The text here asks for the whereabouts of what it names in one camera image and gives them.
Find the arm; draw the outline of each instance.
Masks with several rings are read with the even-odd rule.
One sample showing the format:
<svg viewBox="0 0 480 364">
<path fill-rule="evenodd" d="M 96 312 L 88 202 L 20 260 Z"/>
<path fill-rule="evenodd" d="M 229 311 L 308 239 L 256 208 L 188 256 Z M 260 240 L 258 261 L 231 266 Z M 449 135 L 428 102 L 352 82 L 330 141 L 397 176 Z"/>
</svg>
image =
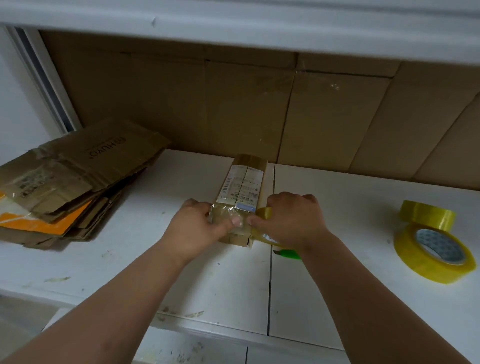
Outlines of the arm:
<svg viewBox="0 0 480 364">
<path fill-rule="evenodd" d="M 268 205 L 271 219 L 250 224 L 301 256 L 352 364 L 469 363 L 328 231 L 314 196 L 281 193 Z"/>
<path fill-rule="evenodd" d="M 237 223 L 211 225 L 209 210 L 186 201 L 156 244 L 4 364 L 131 363 L 183 268 Z"/>
</svg>

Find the cardboard wall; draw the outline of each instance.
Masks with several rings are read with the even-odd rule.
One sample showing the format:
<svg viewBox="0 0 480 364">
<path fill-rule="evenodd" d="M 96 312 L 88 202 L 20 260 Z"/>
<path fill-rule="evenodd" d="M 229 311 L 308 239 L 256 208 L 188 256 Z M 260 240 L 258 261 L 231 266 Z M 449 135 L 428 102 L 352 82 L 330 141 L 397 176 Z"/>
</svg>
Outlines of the cardboard wall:
<svg viewBox="0 0 480 364">
<path fill-rule="evenodd" d="M 480 187 L 469 154 L 480 142 L 472 132 L 480 68 L 51 31 L 42 37 L 85 126 L 126 117 L 181 150 Z"/>
</svg>

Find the fingernail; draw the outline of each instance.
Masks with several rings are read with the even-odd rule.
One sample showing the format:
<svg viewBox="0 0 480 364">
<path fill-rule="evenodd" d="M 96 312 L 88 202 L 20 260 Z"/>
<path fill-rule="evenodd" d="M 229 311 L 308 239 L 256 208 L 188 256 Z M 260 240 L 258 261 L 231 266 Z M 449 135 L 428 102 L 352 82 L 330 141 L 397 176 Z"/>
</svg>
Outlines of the fingernail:
<svg viewBox="0 0 480 364">
<path fill-rule="evenodd" d="M 241 226 L 241 219 L 238 216 L 232 217 L 232 224 L 235 226 Z"/>
</svg>

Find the hand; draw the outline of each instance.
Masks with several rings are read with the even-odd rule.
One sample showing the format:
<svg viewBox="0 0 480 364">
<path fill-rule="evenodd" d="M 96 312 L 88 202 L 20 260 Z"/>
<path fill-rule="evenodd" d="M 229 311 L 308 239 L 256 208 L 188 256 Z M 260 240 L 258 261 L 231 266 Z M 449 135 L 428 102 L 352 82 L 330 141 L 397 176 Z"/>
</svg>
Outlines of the hand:
<svg viewBox="0 0 480 364">
<path fill-rule="evenodd" d="M 247 222 L 286 248 L 301 252 L 329 233 L 318 201 L 311 194 L 273 194 L 267 206 L 272 208 L 270 219 L 249 216 Z"/>
<path fill-rule="evenodd" d="M 192 198 L 185 201 L 158 242 L 181 264 L 187 265 L 239 225 L 240 218 L 224 219 L 217 225 L 210 224 L 207 221 L 210 207 L 208 202 L 198 202 Z"/>
</svg>

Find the yellow tape roll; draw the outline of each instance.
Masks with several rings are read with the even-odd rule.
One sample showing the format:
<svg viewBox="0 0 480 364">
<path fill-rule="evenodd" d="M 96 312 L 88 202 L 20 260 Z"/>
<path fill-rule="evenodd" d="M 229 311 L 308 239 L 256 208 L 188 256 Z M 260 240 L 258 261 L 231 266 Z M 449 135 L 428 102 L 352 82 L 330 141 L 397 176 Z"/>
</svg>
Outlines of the yellow tape roll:
<svg viewBox="0 0 480 364">
<path fill-rule="evenodd" d="M 262 219 L 267 220 L 271 218 L 272 216 L 272 208 L 271 207 L 262 207 L 257 209 L 255 212 L 255 215 L 260 216 Z M 277 243 L 275 240 L 273 240 L 271 237 L 269 237 L 267 234 L 262 234 L 259 232 L 257 229 L 252 228 L 252 237 L 255 240 L 260 240 L 261 242 L 274 245 L 274 246 L 280 246 L 279 243 Z"/>
<path fill-rule="evenodd" d="M 449 284 L 476 268 L 470 250 L 452 234 L 410 224 L 395 237 L 395 250 L 414 272 L 434 282 Z"/>
<path fill-rule="evenodd" d="M 414 222 L 434 229 L 450 231 L 455 222 L 456 213 L 436 206 L 405 200 L 400 209 L 400 219 Z"/>
</svg>

